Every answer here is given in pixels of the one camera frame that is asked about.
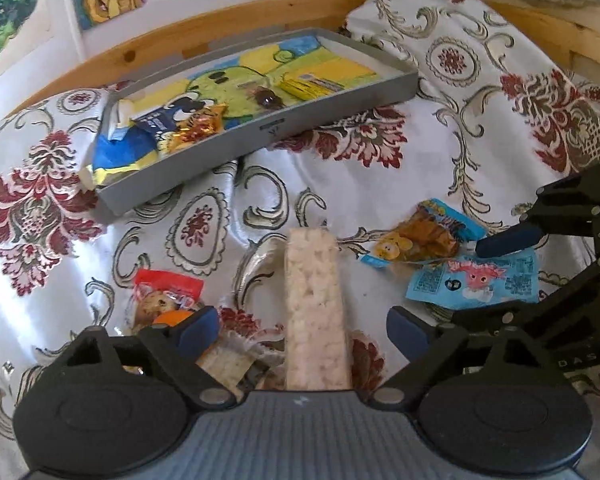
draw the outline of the blue snack packet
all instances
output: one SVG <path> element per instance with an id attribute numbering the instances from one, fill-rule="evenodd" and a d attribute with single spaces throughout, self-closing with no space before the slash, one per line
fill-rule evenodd
<path id="1" fill-rule="evenodd" d="M 106 186 L 156 160 L 158 152 L 155 139 L 136 126 L 130 127 L 120 140 L 109 140 L 98 134 L 91 160 L 93 183 Z"/>
<path id="2" fill-rule="evenodd" d="M 538 257 L 533 248 L 499 258 L 458 256 L 414 272 L 406 297 L 449 310 L 503 301 L 538 301 Z"/>
<path id="3" fill-rule="evenodd" d="M 433 198 L 420 202 L 411 218 L 383 235 L 360 261 L 378 269 L 396 262 L 424 264 L 456 256 L 460 244 L 485 235 L 481 225 Z"/>

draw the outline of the red snack packet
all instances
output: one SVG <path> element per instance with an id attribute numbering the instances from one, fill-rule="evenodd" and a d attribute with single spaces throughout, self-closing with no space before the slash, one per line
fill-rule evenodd
<path id="1" fill-rule="evenodd" d="M 137 333 L 161 314 L 179 309 L 197 310 L 205 282 L 168 270 L 140 269 L 134 279 L 128 325 Z"/>

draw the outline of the orange ball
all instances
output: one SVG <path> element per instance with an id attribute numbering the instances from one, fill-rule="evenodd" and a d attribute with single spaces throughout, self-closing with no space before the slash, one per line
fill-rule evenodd
<path id="1" fill-rule="evenodd" d="M 165 312 L 164 314 L 160 314 L 157 318 L 154 319 L 154 324 L 164 323 L 169 326 L 176 326 L 181 321 L 187 319 L 187 317 L 193 314 L 192 311 L 182 309 L 182 310 L 171 310 L 170 312 Z"/>

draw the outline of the wooden bed frame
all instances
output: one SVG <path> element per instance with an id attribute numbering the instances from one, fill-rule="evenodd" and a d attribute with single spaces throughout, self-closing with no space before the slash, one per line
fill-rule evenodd
<path id="1" fill-rule="evenodd" d="M 13 112 L 75 88 L 99 87 L 169 56 L 203 54 L 209 43 L 254 30 L 337 30 L 366 0 L 257 0 L 157 28 L 92 57 L 24 101 Z M 600 7 L 565 10 L 525 0 L 483 0 L 516 25 L 557 64 L 600 84 Z"/>
<path id="2" fill-rule="evenodd" d="M 254 30 L 321 27 L 337 30 L 366 0 L 256 0 L 214 10 L 156 28 L 92 57 L 24 101 L 14 112 L 74 88 L 92 88 L 124 80 L 150 63 L 181 54 L 204 54 L 209 43 Z"/>

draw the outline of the bed sheet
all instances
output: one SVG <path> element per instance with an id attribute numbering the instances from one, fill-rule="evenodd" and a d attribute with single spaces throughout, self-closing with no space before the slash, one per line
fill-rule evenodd
<path id="1" fill-rule="evenodd" d="M 388 309 L 406 304 L 426 316 L 403 299 L 404 276 L 358 261 L 373 241 L 430 197 L 497 232 L 518 221 L 539 186 L 600 162 L 600 88 L 572 84 L 480 1 L 369 0 L 347 30 L 415 63 L 417 97 L 228 162 L 113 224 L 100 222 L 76 175 L 106 91 L 67 92 L 0 124 L 0 479 L 26 471 L 14 405 L 86 326 L 128 329 L 138 269 L 203 278 L 223 341 L 266 342 L 282 361 L 286 232 L 328 227 L 341 248 L 354 386 L 371 390 L 406 364 L 384 331 Z M 547 294 L 592 249 L 549 237 L 539 255 Z M 275 368 L 254 359 L 222 343 L 201 364 L 238 393 L 280 387 Z M 600 367 L 573 383 L 596 417 L 579 471 L 600 480 Z"/>

